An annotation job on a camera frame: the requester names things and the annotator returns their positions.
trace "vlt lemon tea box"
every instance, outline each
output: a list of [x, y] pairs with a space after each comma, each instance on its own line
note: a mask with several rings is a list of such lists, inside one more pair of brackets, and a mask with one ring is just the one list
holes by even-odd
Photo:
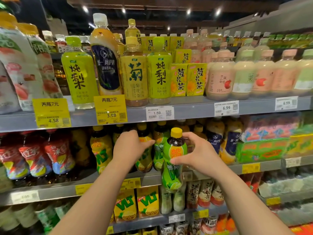
[[188, 64], [187, 70], [187, 96], [203, 95], [207, 64]]
[[139, 218], [159, 214], [158, 186], [137, 188]]
[[172, 64], [171, 96], [186, 96], [188, 64]]
[[135, 191], [133, 189], [120, 191], [114, 207], [116, 222], [130, 221], [136, 218], [137, 208], [135, 199]]
[[191, 49], [177, 49], [175, 50], [175, 63], [190, 63]]

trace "hand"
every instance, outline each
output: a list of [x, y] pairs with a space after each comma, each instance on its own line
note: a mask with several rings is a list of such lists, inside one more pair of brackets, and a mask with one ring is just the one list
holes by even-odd
[[123, 132], [115, 143], [113, 160], [119, 162], [120, 165], [126, 166], [128, 170], [130, 170], [141, 157], [144, 150], [154, 143], [155, 140], [140, 142], [136, 130]]
[[172, 158], [170, 161], [172, 164], [190, 166], [214, 179], [218, 179], [219, 175], [229, 169], [217, 155], [210, 142], [192, 132], [182, 133], [182, 137], [188, 138], [195, 145], [194, 151], [184, 156]]

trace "white price tag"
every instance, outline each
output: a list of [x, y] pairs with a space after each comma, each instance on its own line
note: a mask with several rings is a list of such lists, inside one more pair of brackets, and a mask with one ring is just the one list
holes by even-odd
[[297, 96], [276, 98], [275, 110], [291, 110], [296, 109], [297, 107], [298, 107]]
[[40, 200], [37, 190], [11, 193], [11, 199], [13, 204], [32, 203]]
[[301, 166], [301, 157], [298, 158], [287, 158], [286, 160], [286, 167], [298, 167]]
[[239, 101], [214, 103], [214, 116], [239, 114]]
[[173, 106], [146, 107], [147, 121], [173, 120]]
[[185, 214], [177, 214], [168, 217], [168, 223], [176, 223], [185, 221]]

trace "yellow label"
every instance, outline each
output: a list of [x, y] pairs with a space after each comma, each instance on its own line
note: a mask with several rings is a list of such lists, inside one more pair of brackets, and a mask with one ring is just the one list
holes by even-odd
[[188, 64], [172, 64], [171, 95], [186, 96]]
[[71, 117], [65, 98], [33, 99], [38, 128], [71, 127]]
[[103, 172], [106, 166], [113, 159], [113, 145], [109, 135], [100, 138], [91, 137], [90, 146], [97, 161], [97, 171]]
[[[139, 137], [140, 142], [147, 142], [152, 139], [152, 136]], [[152, 168], [152, 157], [151, 157], [152, 146], [148, 147], [142, 154], [142, 156], [135, 163], [136, 168], [141, 172], [149, 172]]]
[[193, 212], [194, 219], [209, 217], [209, 209]]
[[148, 88], [150, 98], [171, 97], [171, 55], [151, 55], [148, 61]]
[[177, 49], [175, 50], [175, 63], [190, 63], [191, 49]]
[[125, 189], [119, 192], [114, 207], [116, 222], [130, 221], [136, 218], [137, 208], [135, 199], [135, 191], [133, 189]]
[[92, 183], [75, 186], [76, 195], [78, 196], [83, 195], [91, 186]]
[[250, 163], [242, 165], [242, 174], [260, 172], [260, 163]]
[[108, 226], [108, 229], [106, 231], [106, 235], [113, 234], [113, 233], [114, 233], [113, 226]]
[[268, 198], [266, 199], [266, 205], [278, 205], [280, 204], [280, 197]]
[[184, 47], [184, 37], [171, 36], [170, 37], [170, 51], [182, 49]]
[[139, 217], [155, 216], [159, 214], [158, 186], [148, 186], [137, 189]]
[[95, 96], [98, 124], [116, 124], [127, 122], [124, 95]]
[[164, 37], [164, 48], [166, 51], [170, 51], [170, 37], [169, 36]]
[[123, 85], [125, 99], [130, 101], [148, 98], [146, 56], [123, 56]]
[[135, 189], [135, 188], [140, 188], [141, 183], [140, 183], [140, 178], [129, 178], [125, 179], [122, 183], [122, 186], [120, 189]]
[[141, 47], [143, 51], [151, 52], [153, 50], [154, 37], [141, 37]]
[[187, 70], [187, 96], [203, 95], [206, 78], [206, 63], [188, 64]]

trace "bottle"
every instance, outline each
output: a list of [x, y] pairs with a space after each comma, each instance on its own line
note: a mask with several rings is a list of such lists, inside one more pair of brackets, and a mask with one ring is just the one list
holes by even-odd
[[153, 131], [153, 139], [156, 141], [154, 144], [154, 158], [153, 167], [157, 171], [161, 171], [163, 165], [163, 147], [164, 143], [170, 137], [170, 131], [166, 126], [166, 121], [158, 121], [157, 126]]
[[115, 145], [117, 139], [120, 137], [120, 135], [123, 133], [124, 124], [116, 124], [113, 131], [113, 145]]
[[16, 187], [32, 186], [33, 180], [25, 159], [17, 145], [22, 143], [18, 134], [0, 134], [0, 161], [6, 168], [7, 177]]
[[30, 234], [42, 234], [44, 232], [44, 228], [35, 214], [33, 204], [13, 205], [12, 211], [14, 217]]
[[185, 119], [177, 120], [177, 123], [175, 124], [174, 127], [182, 129], [183, 133], [190, 132], [190, 129], [189, 129], [188, 125], [186, 124]]
[[313, 88], [313, 49], [306, 49], [298, 61], [298, 74], [293, 86], [293, 95], [305, 95]]
[[162, 185], [171, 193], [175, 193], [183, 182], [182, 166], [170, 163], [171, 158], [187, 154], [187, 145], [182, 138], [182, 129], [172, 128], [171, 136], [163, 147], [164, 166], [162, 167]]
[[45, 38], [45, 42], [49, 48], [49, 53], [57, 53], [58, 48], [54, 43], [52, 32], [48, 31], [48, 30], [43, 30], [42, 34], [43, 34], [43, 36]]
[[196, 119], [186, 119], [186, 125], [189, 127], [190, 132], [194, 131], [196, 123], [197, 123]]
[[273, 53], [274, 50], [263, 50], [258, 62], [255, 63], [256, 75], [252, 88], [252, 95], [254, 97], [265, 97], [271, 90], [275, 66], [271, 60]]
[[81, 169], [90, 166], [89, 140], [86, 132], [82, 128], [71, 130], [71, 153], [75, 163]]
[[25, 235], [28, 231], [24, 229], [20, 222], [14, 217], [12, 207], [0, 208], [0, 223], [4, 235]]
[[250, 34], [251, 34], [251, 31], [246, 31], [244, 36], [241, 38], [241, 47], [243, 46], [243, 44], [245, 43], [245, 40], [246, 39], [249, 39], [250, 38]]
[[161, 214], [168, 214], [172, 211], [172, 198], [171, 193], [164, 188], [163, 185], [159, 186], [160, 196], [160, 212]]
[[282, 59], [274, 65], [274, 79], [271, 91], [277, 97], [288, 96], [293, 88], [298, 65], [294, 60], [296, 53], [296, 49], [284, 50]]
[[75, 161], [69, 149], [69, 135], [57, 129], [48, 129], [47, 132], [49, 135], [44, 146], [52, 161], [57, 183], [75, 180]]
[[269, 50], [267, 43], [268, 43], [268, 38], [260, 39], [259, 45], [257, 47], [255, 47], [255, 49], [254, 49], [253, 59], [255, 62], [257, 62], [260, 59], [261, 53], [264, 50]]
[[221, 159], [226, 164], [230, 164], [235, 161], [237, 143], [243, 128], [239, 117], [239, 115], [231, 116], [226, 122], [219, 152]]
[[126, 37], [136, 37], [139, 45], [141, 45], [140, 31], [136, 28], [136, 21], [134, 19], [128, 19], [128, 28], [125, 30]]
[[64, 53], [64, 52], [66, 52], [67, 47], [66, 47], [65, 36], [62, 35], [62, 34], [56, 34], [56, 35], [55, 35], [55, 38], [57, 39], [57, 40], [55, 41], [55, 44], [56, 44], [56, 46], [57, 46], [57, 48], [58, 48], [58, 52], [59, 52], [59, 53]]
[[255, 32], [253, 36], [252, 46], [256, 47], [259, 43], [261, 32]]
[[201, 61], [201, 51], [198, 50], [197, 42], [192, 42], [190, 45], [191, 49], [191, 63], [200, 63]]
[[240, 38], [241, 31], [236, 31], [234, 34], [234, 43], [233, 47], [240, 47], [241, 46], [241, 38]]
[[207, 98], [223, 101], [229, 97], [233, 82], [233, 65], [229, 62], [229, 52], [218, 52], [218, 61], [210, 66], [207, 82]]
[[181, 212], [185, 208], [186, 185], [186, 182], [184, 182], [182, 186], [174, 193], [173, 208], [177, 212]]
[[100, 95], [122, 94], [118, 71], [117, 42], [108, 28], [106, 15], [94, 13], [93, 18], [96, 28], [90, 35], [90, 45], [98, 70]]
[[62, 219], [71, 207], [72, 205], [68, 198], [57, 200], [53, 204], [53, 208], [57, 213], [59, 219]]
[[147, 60], [135, 37], [126, 37], [125, 53], [120, 61], [126, 105], [146, 105], [149, 102]]
[[[147, 142], [152, 139], [152, 135], [147, 129], [147, 123], [137, 123], [137, 131], [140, 142]], [[138, 171], [141, 172], [149, 172], [152, 169], [153, 160], [151, 157], [151, 149], [152, 147], [147, 148], [142, 156], [138, 159], [135, 166]]]
[[214, 180], [212, 178], [201, 180], [199, 196], [198, 196], [198, 205], [202, 208], [209, 208], [210, 198], [213, 189]]
[[26, 36], [17, 29], [15, 16], [1, 12], [0, 19], [0, 34], [6, 39], [1, 45], [0, 61], [13, 83], [21, 109], [33, 111], [32, 99], [49, 98], [44, 90], [36, 55]]
[[25, 158], [30, 168], [30, 174], [36, 178], [37, 185], [51, 184], [55, 181], [51, 160], [45, 153], [44, 141], [41, 135], [33, 131], [21, 132], [22, 144], [18, 150]]
[[256, 75], [253, 53], [254, 50], [242, 51], [241, 59], [233, 67], [235, 78], [232, 87], [232, 96], [236, 99], [247, 99], [252, 91]]
[[229, 33], [230, 33], [230, 30], [225, 30], [224, 31], [224, 35], [223, 35], [223, 42], [226, 42], [226, 44], [228, 45], [228, 41], [229, 41]]
[[113, 145], [110, 135], [102, 125], [92, 127], [94, 132], [90, 138], [90, 146], [97, 161], [97, 171], [103, 172], [106, 166], [113, 159]]
[[208, 30], [202, 29], [200, 32], [200, 37], [198, 39], [198, 50], [203, 52], [205, 50], [205, 47], [208, 46], [208, 43], [210, 42], [210, 39], [208, 38]]
[[195, 41], [193, 37], [193, 33], [194, 33], [193, 29], [187, 30], [185, 41], [184, 41], [184, 49], [190, 49], [191, 43]]
[[215, 53], [215, 51], [212, 49], [212, 42], [205, 42], [204, 50], [201, 53], [201, 63], [210, 63], [212, 53]]
[[238, 62], [241, 59], [241, 52], [245, 50], [254, 50], [254, 47], [252, 46], [252, 38], [245, 39], [244, 42], [242, 43], [242, 46], [240, 49], [237, 51], [236, 55], [236, 62]]
[[198, 135], [200, 138], [208, 140], [207, 136], [203, 133], [203, 126], [201, 124], [195, 125], [194, 134]]
[[36, 55], [39, 71], [44, 83], [44, 90], [50, 98], [63, 98], [63, 94], [54, 75], [52, 58], [47, 44], [39, 37], [35, 25], [18, 23], [20, 31], [26, 35]]
[[223, 42], [221, 43], [221, 45], [219, 46], [219, 51], [218, 52], [221, 52], [221, 51], [229, 51], [227, 49], [227, 42]]
[[165, 52], [164, 37], [153, 38], [153, 51], [147, 56], [149, 102], [156, 105], [171, 101], [172, 56]]
[[41, 221], [45, 234], [48, 234], [60, 221], [50, 201], [36, 202], [34, 204], [35, 214]]
[[221, 141], [225, 131], [225, 125], [223, 121], [221, 121], [221, 118], [221, 116], [211, 118], [206, 126], [208, 141], [214, 147], [217, 154], [219, 154]]
[[95, 107], [94, 96], [98, 96], [94, 62], [92, 57], [81, 49], [80, 39], [66, 37], [68, 51], [62, 54], [61, 62], [66, 75], [75, 109]]

